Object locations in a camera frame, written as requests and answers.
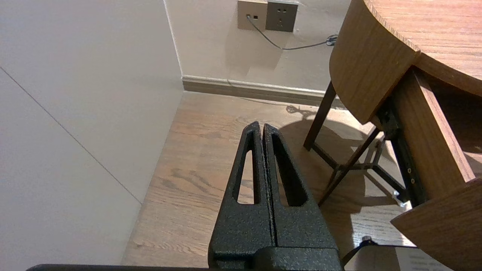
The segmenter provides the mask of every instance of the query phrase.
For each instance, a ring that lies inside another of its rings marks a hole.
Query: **wooden floor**
[[[207,267],[208,243],[238,140],[243,128],[253,121],[280,129],[302,176],[319,199],[331,168],[302,147],[317,109],[185,92],[123,264]],[[343,162],[370,128],[370,124],[361,126],[348,111],[333,109],[317,142]],[[393,157],[393,153],[384,151],[381,164],[401,180]],[[245,170],[243,179],[250,179],[250,170]],[[370,172],[350,173],[321,208],[342,256],[365,235],[381,244],[411,245],[389,222],[404,208],[387,196],[391,190],[377,179]],[[243,181],[242,201],[250,201],[251,187],[249,181]]]

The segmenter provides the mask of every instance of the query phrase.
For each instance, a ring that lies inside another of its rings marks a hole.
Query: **black metal bracket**
[[[427,201],[425,190],[420,182],[415,162],[403,135],[403,128],[395,112],[393,102],[387,99],[377,112],[377,117],[383,126],[386,139],[390,140],[395,157],[402,174],[405,189],[408,192],[412,207]]]
[[[252,151],[254,204],[237,202]],[[278,174],[288,206],[281,203]],[[210,268],[342,270],[338,249],[280,132],[245,127],[208,249]]]

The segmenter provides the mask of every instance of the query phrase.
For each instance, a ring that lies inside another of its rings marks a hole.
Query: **wooden table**
[[[432,202],[426,206],[433,208],[464,193],[466,183],[482,173],[481,14],[477,0],[352,0],[330,58],[333,87],[361,123],[376,123],[378,109],[391,97]],[[470,213],[478,219],[482,205],[476,197],[470,200],[465,204],[479,206]],[[418,208],[394,225],[404,228],[402,222]],[[456,208],[447,211],[447,217],[457,215]],[[459,228],[470,226],[463,221]],[[461,262],[457,254],[469,251],[440,243],[434,250],[430,239],[441,236],[419,233],[411,232],[411,241],[456,270],[481,267],[480,246]],[[474,238],[463,230],[454,234]]]

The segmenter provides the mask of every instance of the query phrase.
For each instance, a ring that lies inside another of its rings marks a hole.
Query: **power cord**
[[[263,37],[264,37],[267,41],[269,41],[269,43],[273,44],[274,47],[276,47],[276,48],[278,48],[278,49],[281,49],[281,50],[298,50],[298,49],[305,49],[305,48],[315,47],[315,46],[319,46],[319,45],[323,45],[323,44],[326,44],[326,46],[334,46],[335,43],[336,43],[336,39],[338,38],[338,35],[334,34],[334,35],[328,36],[325,41],[320,42],[320,43],[315,43],[315,44],[312,44],[312,45],[305,45],[305,46],[300,46],[300,47],[293,47],[293,48],[283,48],[283,47],[278,46],[278,45],[275,44],[274,42],[272,42],[263,32],[261,32],[261,30],[259,30],[259,28],[253,23],[253,21],[251,20],[251,18],[249,17],[249,15],[247,15],[246,18],[247,18],[248,21],[251,23],[251,25],[254,26],[254,28],[256,28],[256,30],[258,30],[258,32],[259,32],[261,35],[263,35]]]

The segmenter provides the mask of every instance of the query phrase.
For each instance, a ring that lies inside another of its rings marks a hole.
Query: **wall outlet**
[[[293,32],[297,11],[298,3],[269,0],[266,29]]]
[[[249,15],[259,30],[265,30],[267,13],[268,2],[265,0],[238,0],[238,28],[256,30],[246,18]]]

